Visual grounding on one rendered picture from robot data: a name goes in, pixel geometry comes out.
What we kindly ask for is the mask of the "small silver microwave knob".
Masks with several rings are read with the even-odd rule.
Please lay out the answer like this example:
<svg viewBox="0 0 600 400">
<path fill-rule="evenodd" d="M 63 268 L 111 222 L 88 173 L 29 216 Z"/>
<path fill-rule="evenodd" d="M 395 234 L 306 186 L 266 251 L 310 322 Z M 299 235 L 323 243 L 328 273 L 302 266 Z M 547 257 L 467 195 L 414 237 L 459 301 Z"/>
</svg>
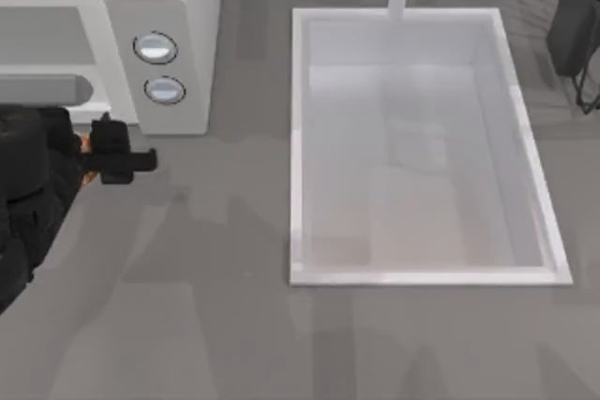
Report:
<svg viewBox="0 0 600 400">
<path fill-rule="evenodd" d="M 162 76 L 145 82 L 144 94 L 153 102 L 162 105 L 173 105 L 186 97 L 186 87 L 173 77 Z"/>
</svg>

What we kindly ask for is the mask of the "pale microwave door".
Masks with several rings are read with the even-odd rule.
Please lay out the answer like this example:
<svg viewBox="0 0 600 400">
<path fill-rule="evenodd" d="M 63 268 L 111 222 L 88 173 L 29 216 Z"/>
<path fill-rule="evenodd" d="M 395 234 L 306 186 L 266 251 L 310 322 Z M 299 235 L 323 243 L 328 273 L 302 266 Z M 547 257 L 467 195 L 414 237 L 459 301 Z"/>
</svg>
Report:
<svg viewBox="0 0 600 400">
<path fill-rule="evenodd" d="M 0 74 L 75 74 L 95 93 L 65 107 L 75 124 L 107 112 L 138 121 L 104 0 L 0 0 Z"/>
</svg>

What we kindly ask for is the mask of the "large silver microwave knob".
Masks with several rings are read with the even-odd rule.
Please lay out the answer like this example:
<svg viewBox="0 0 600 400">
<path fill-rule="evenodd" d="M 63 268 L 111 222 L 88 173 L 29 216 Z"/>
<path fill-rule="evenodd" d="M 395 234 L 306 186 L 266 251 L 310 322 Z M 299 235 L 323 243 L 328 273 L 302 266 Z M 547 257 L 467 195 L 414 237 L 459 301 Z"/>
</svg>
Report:
<svg viewBox="0 0 600 400">
<path fill-rule="evenodd" d="M 168 35 L 154 31 L 135 37 L 133 51 L 147 64 L 166 65 L 176 58 L 178 46 Z"/>
</svg>

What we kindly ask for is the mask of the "pale microwave oven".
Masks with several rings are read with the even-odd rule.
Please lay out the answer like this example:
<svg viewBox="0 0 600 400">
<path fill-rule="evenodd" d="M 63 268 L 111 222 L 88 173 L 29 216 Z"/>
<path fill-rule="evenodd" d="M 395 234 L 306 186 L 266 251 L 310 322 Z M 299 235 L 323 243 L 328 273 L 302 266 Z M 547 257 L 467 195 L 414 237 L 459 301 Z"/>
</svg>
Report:
<svg viewBox="0 0 600 400">
<path fill-rule="evenodd" d="M 208 128 L 217 53 L 220 0 L 104 0 L 110 15 L 138 121 L 148 135 L 202 135 Z M 150 65 L 133 51 L 135 37 L 158 31 L 178 46 L 166 65 Z M 173 77 L 186 87 L 177 104 L 162 105 L 144 84 Z"/>
</svg>

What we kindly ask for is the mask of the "white sink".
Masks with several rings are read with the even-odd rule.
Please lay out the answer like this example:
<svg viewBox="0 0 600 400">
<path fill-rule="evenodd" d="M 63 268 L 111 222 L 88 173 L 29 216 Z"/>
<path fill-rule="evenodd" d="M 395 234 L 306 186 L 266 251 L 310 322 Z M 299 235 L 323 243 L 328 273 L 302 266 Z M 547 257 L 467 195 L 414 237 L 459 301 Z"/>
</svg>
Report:
<svg viewBox="0 0 600 400">
<path fill-rule="evenodd" d="M 496 8 L 292 13 L 294 286 L 570 286 Z"/>
</svg>

